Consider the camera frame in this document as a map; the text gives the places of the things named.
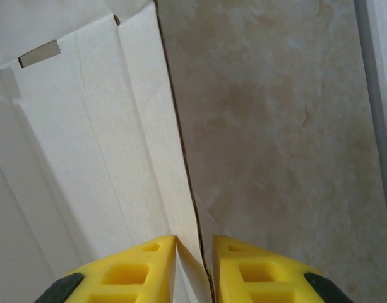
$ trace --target yellow robot part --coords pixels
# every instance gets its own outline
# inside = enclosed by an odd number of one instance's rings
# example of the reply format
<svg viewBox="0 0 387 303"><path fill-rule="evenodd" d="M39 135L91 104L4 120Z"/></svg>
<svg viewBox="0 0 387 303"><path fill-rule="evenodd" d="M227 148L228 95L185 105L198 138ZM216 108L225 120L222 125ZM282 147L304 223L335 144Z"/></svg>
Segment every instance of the yellow robot part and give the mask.
<svg viewBox="0 0 387 303"><path fill-rule="evenodd" d="M218 303L324 303L304 277L318 270L226 236L213 238Z"/></svg>
<svg viewBox="0 0 387 303"><path fill-rule="evenodd" d="M175 243L173 235L159 237L70 271L82 280L65 302L172 302Z"/></svg>

